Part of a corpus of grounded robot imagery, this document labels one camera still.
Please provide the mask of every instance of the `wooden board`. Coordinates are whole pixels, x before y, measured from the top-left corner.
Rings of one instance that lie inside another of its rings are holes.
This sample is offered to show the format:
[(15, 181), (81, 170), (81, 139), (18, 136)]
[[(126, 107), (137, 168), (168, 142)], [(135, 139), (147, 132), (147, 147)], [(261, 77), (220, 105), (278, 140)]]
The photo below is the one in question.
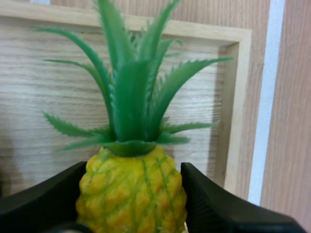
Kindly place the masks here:
[[(85, 61), (83, 54), (62, 38), (35, 34), (32, 29), (40, 24), (61, 24), (89, 41), (104, 61), (108, 57), (93, 11), (1, 2), (0, 16), (0, 168), (8, 195), (41, 182), (96, 152), (92, 149), (53, 153), (69, 139), (54, 132), (43, 119), (41, 110), (59, 114), (84, 127), (99, 126), (107, 121), (103, 101), (87, 74), (75, 67), (40, 61), (64, 57)], [(137, 31), (146, 19), (127, 16), (127, 25)], [(172, 52), (181, 54), (168, 59), (163, 71), (179, 60), (226, 55), (236, 58), (234, 62), (210, 66), (196, 75), (178, 92), (167, 111), (172, 120), (180, 123), (222, 121), (219, 128), (189, 132), (190, 144), (168, 148), (168, 151), (175, 157), (177, 166), (181, 162), (192, 162), (234, 192), (251, 32), (171, 21), (165, 35), (182, 37), (184, 46), (173, 47)]]
[(311, 232), (311, 72), (309, 0), (288, 0), (261, 205)]

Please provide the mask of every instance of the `wooden frame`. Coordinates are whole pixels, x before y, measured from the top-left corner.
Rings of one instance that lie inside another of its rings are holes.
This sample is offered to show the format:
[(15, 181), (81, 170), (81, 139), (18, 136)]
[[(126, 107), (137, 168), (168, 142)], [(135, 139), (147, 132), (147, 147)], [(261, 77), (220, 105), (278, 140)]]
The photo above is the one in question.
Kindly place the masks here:
[[(97, 15), (93, 11), (34, 5), (21, 2), (0, 2), (1, 21), (6, 19), (40, 21), (49, 24), (64, 24), (71, 27), (98, 29)], [(127, 16), (127, 26), (140, 31), (146, 17)], [(225, 66), (221, 126), (216, 157), (215, 181), (226, 190), (237, 193), (238, 163), (241, 150), (244, 104), (251, 48), (251, 31), (197, 23), (170, 21), (166, 36), (195, 38), (210, 44), (225, 46), (227, 54), (234, 57)]]

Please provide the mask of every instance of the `wood grain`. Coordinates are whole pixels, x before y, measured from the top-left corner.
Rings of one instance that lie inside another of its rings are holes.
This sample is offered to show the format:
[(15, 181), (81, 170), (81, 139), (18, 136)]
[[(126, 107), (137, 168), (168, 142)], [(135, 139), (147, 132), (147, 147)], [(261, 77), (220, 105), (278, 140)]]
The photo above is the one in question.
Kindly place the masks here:
[(311, 4), (286, 1), (261, 204), (311, 232)]
[[(41, 111), (52, 112), (93, 128), (107, 122), (104, 103), (92, 79), (76, 67), (43, 63), (40, 59), (72, 59), (86, 62), (69, 41), (50, 34), (35, 34), (41, 23), (3, 20), (0, 26), (0, 168), (6, 195), (39, 183), (72, 164), (88, 159), (95, 150), (55, 154), (54, 149), (72, 141), (55, 132)], [(108, 64), (102, 35), (81, 31), (79, 35), (102, 55)], [(167, 58), (161, 74), (180, 61), (212, 59), (226, 55), (225, 47), (184, 40), (174, 46), (178, 57)], [(176, 123), (217, 121), (221, 117), (225, 65), (211, 65), (182, 87), (167, 115)], [(176, 164), (192, 162), (213, 178), (218, 130), (186, 133), (192, 142), (168, 148)]]
[[(54, 5), (92, 8), (91, 0), (52, 0)], [(122, 12), (131, 15), (152, 16), (166, 0), (116, 0)], [(218, 26), (247, 28), (253, 31), (246, 119), (243, 124), (241, 154), (237, 168), (237, 195), (247, 198), (255, 143), (255, 132), (261, 88), (262, 69), (269, 15), (269, 0), (182, 0), (173, 19)]]

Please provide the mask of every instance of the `black plastic holder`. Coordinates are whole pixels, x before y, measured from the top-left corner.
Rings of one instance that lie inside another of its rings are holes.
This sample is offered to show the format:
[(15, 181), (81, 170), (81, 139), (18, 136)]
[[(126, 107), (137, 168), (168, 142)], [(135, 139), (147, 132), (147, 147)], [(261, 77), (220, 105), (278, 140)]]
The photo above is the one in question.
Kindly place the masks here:
[[(77, 230), (75, 202), (86, 162), (15, 195), (0, 199), (1, 233)], [(181, 166), (189, 233), (305, 233), (291, 217), (250, 204), (219, 187), (190, 163)]]

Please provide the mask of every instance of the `plastic pineapple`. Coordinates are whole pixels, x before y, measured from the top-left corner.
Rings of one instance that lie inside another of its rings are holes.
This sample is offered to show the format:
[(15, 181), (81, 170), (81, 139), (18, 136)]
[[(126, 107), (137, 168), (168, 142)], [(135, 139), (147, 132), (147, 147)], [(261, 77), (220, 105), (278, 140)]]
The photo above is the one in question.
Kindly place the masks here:
[(188, 79), (206, 66), (227, 59), (186, 62), (157, 79), (163, 58), (174, 42), (163, 40), (162, 33), (178, 2), (169, 3), (145, 32), (133, 36), (110, 0), (97, 1), (111, 72), (97, 53), (74, 34), (56, 28), (37, 30), (62, 35), (84, 51), (90, 64), (48, 61), (84, 68), (96, 81), (107, 108), (109, 124), (93, 130), (45, 114), (59, 132), (85, 138), (62, 150), (102, 146), (86, 165), (76, 202), (78, 221), (95, 233), (184, 231), (187, 197), (181, 174), (161, 145), (187, 143), (188, 138), (174, 134), (213, 124), (172, 125), (163, 116)]

